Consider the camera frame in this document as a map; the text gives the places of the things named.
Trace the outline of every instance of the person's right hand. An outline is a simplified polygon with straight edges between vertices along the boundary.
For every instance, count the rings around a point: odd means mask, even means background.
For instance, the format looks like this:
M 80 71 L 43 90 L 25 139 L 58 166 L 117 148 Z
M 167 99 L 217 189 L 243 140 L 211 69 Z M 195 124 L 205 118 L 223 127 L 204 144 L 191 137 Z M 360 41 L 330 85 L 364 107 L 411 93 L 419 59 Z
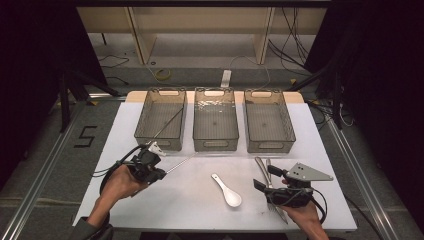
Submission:
M 319 221 L 317 208 L 312 201 L 305 207 L 291 208 L 286 206 L 278 206 L 287 212 L 289 217 L 302 229 L 310 240 L 327 240 L 328 236 L 325 233 Z
M 99 228 L 106 219 L 110 209 L 118 200 L 127 198 L 148 186 L 145 182 L 137 181 L 126 165 L 121 165 L 112 173 L 106 182 L 102 194 L 96 200 L 87 222 Z

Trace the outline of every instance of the person's left hand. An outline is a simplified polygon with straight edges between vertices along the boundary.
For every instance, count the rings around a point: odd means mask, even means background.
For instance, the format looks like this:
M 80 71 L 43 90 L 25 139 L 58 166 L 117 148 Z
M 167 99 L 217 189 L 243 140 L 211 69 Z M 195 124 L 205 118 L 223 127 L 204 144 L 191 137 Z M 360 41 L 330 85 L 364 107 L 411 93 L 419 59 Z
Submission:
M 147 188 L 145 182 L 139 182 L 131 175 L 126 165 L 117 168 L 105 184 L 100 197 L 96 200 L 93 210 L 87 222 L 100 228 L 107 217 L 110 209 L 118 200 L 127 198 L 137 191 Z

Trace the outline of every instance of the gray floor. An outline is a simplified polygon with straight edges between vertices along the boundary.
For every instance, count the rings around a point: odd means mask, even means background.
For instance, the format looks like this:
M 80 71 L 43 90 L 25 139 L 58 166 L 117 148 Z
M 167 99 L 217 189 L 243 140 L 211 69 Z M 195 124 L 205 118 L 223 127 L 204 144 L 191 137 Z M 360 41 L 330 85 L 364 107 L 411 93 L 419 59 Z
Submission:
M 274 36 L 274 38 L 276 42 L 282 42 L 281 36 Z M 133 51 L 131 36 L 108 34 L 106 35 L 107 46 L 102 45 L 99 34 L 92 34 L 91 39 L 99 58 L 113 54 L 130 59 L 119 68 L 103 68 L 106 76 L 119 77 L 129 82 L 129 85 L 125 85 L 117 79 L 108 78 L 109 85 L 112 88 L 127 93 L 133 90 L 146 89 L 153 85 L 164 85 L 155 81 L 151 72 L 138 63 Z M 313 37 L 302 39 L 305 39 L 305 45 L 307 45 L 306 43 L 310 45 L 313 42 Z M 152 70 L 158 68 L 171 69 L 171 79 L 166 80 L 167 84 L 219 86 L 223 69 L 228 69 L 230 62 L 236 56 L 254 58 L 250 36 L 196 35 L 187 37 L 164 35 L 158 38 L 147 66 Z M 114 61 L 101 61 L 101 64 L 113 66 L 120 63 L 118 59 Z M 270 75 L 268 87 L 278 86 L 285 89 L 290 86 L 290 79 L 300 81 L 305 78 L 305 76 L 284 70 L 279 59 L 273 57 L 271 53 L 268 54 L 265 67 Z M 289 64 L 286 67 L 296 69 L 295 66 Z M 268 81 L 265 68 L 249 62 L 244 57 L 234 60 L 231 69 L 233 74 L 230 86 L 234 84 L 240 89 L 256 88 Z M 315 87 L 316 84 L 313 84 L 301 91 L 305 99 L 314 98 L 313 90 Z M 100 92 L 91 87 L 88 87 L 88 90 L 91 93 Z M 116 100 L 99 100 L 94 104 L 84 106 L 59 160 L 41 192 L 40 198 L 20 233 L 19 239 L 66 239 L 70 234 L 73 218 L 87 189 L 91 178 L 90 174 L 92 174 L 102 152 L 119 104 L 120 102 Z M 321 113 L 316 109 L 311 109 L 311 112 L 316 122 L 322 120 Z M 55 105 L 50 115 L 47 116 L 45 124 L 38 134 L 37 141 L 28 149 L 28 158 L 19 164 L 7 185 L 0 192 L 0 231 L 2 233 L 19 206 L 21 199 L 25 197 L 31 184 L 36 179 L 56 139 L 58 139 L 61 127 L 60 119 L 60 107 Z M 79 139 L 84 126 L 96 126 L 96 128 L 86 131 L 86 135 L 94 136 L 95 139 L 89 148 L 75 148 L 75 145 L 88 143 L 87 139 Z M 343 192 L 359 205 L 360 210 L 373 221 L 370 210 L 357 187 L 329 125 L 318 124 L 317 128 L 320 129 L 319 132 L 325 149 Z M 368 181 L 388 213 L 399 239 L 424 239 L 384 173 L 377 167 L 360 130 L 353 125 L 352 127 L 344 127 L 343 132 L 365 171 Z M 358 230 L 352 233 L 331 232 L 329 234 L 355 240 L 378 239 L 359 211 L 351 204 L 349 206 L 357 221 Z M 117 231 L 114 239 L 138 239 L 139 234 L 136 231 Z M 288 236 L 289 239 L 305 239 L 305 236 L 300 232 L 289 233 Z

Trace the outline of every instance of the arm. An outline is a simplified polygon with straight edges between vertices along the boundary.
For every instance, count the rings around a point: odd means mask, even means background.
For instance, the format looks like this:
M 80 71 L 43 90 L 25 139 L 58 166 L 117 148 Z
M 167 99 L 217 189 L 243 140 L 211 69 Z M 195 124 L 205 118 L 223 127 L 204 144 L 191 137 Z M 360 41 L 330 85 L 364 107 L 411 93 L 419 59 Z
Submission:
M 93 235 L 96 235 L 95 239 L 109 239 L 113 234 L 108 219 L 110 209 L 118 200 L 147 187 L 147 183 L 141 183 L 131 175 L 127 166 L 121 165 L 110 176 L 90 216 L 78 221 L 69 239 L 91 239 Z
M 134 192 L 141 191 L 147 187 L 147 183 L 141 183 L 131 175 L 127 166 L 121 165 L 107 181 L 102 194 L 96 200 L 87 222 L 94 227 L 101 227 L 109 210 L 118 200 L 129 197 Z
M 327 240 L 328 236 L 319 222 L 316 206 L 313 202 L 301 208 L 279 206 L 302 229 L 310 240 Z

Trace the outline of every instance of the floor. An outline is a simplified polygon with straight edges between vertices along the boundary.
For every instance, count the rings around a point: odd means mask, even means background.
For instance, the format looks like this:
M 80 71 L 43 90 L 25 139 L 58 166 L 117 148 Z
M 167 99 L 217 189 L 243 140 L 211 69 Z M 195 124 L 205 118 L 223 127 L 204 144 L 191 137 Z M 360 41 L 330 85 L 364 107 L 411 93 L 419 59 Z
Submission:
M 106 34 L 107 45 L 104 45 L 100 34 L 89 36 L 99 59 L 108 55 L 119 57 L 107 57 L 100 60 L 100 64 L 104 66 L 103 71 L 108 77 L 109 86 L 124 95 L 129 91 L 147 89 L 149 86 L 219 86 L 224 69 L 232 70 L 230 86 L 242 86 L 239 88 L 257 88 L 265 84 L 266 87 L 288 88 L 291 80 L 301 81 L 306 77 L 304 75 L 308 75 L 307 71 L 295 64 L 285 63 L 283 66 L 280 58 L 272 52 L 267 53 L 263 66 L 251 62 L 255 54 L 249 35 L 160 35 L 146 66 L 138 62 L 130 35 Z M 281 47 L 285 37 L 272 36 L 271 39 Z M 301 39 L 305 48 L 309 49 L 314 37 L 302 36 Z M 293 41 L 288 43 L 286 51 L 301 61 Z M 171 78 L 159 82 L 153 78 L 152 72 L 162 68 L 171 70 Z M 305 100 L 315 98 L 315 88 L 316 84 L 311 84 L 301 90 Z M 9 222 L 16 216 L 15 212 L 23 199 L 27 198 L 33 188 L 32 184 L 39 179 L 39 172 L 45 169 L 46 162 L 54 162 L 51 172 L 46 175 L 45 182 L 40 186 L 40 193 L 27 218 L 21 220 L 22 229 L 18 231 L 18 239 L 67 239 L 72 231 L 71 224 L 87 189 L 90 174 L 102 152 L 119 104 L 124 100 L 102 98 L 104 95 L 100 90 L 94 87 L 87 89 L 93 97 L 99 98 L 93 99 L 90 104 L 71 101 L 74 121 L 69 134 L 64 136 L 59 133 L 61 113 L 58 103 L 47 116 L 37 141 L 28 149 L 27 159 L 19 164 L 0 192 L 0 231 L 3 234 Z M 361 212 L 373 225 L 381 226 L 374 220 L 374 207 L 370 205 L 368 198 L 364 197 L 362 188 L 358 187 L 364 179 L 358 179 L 353 173 L 349 156 L 346 156 L 339 146 L 340 142 L 336 136 L 342 133 L 347 139 L 344 144 L 351 147 L 355 161 L 364 173 L 365 182 L 375 192 L 378 204 L 390 221 L 392 229 L 389 231 L 394 232 L 395 236 L 391 239 L 424 239 L 384 172 L 378 168 L 360 129 L 355 124 L 347 126 L 352 118 L 345 117 L 346 124 L 340 132 L 335 131 L 332 121 L 324 119 L 316 108 L 311 107 L 311 113 L 318 123 L 317 129 L 342 191 L 358 206 L 357 209 L 348 202 L 358 225 L 356 231 L 329 234 L 345 239 L 379 239 Z M 79 138 L 82 131 L 87 136 L 94 136 L 89 147 L 76 147 L 89 143 L 87 139 Z M 54 155 L 52 149 L 59 150 L 60 154 Z M 114 239 L 138 239 L 139 236 L 140 232 L 136 231 L 117 231 Z M 305 239 L 301 232 L 288 233 L 288 237 L 293 240 Z

